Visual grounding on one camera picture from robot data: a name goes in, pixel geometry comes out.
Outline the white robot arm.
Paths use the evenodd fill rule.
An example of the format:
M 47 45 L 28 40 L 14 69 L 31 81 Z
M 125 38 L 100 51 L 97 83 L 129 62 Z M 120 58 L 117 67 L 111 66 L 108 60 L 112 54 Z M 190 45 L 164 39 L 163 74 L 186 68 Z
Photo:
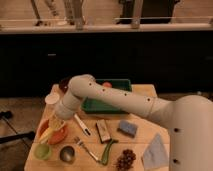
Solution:
M 84 74 L 69 80 L 55 115 L 70 119 L 85 98 L 100 100 L 167 129 L 169 171 L 213 171 L 213 102 L 209 99 L 188 95 L 168 101 L 104 87 Z

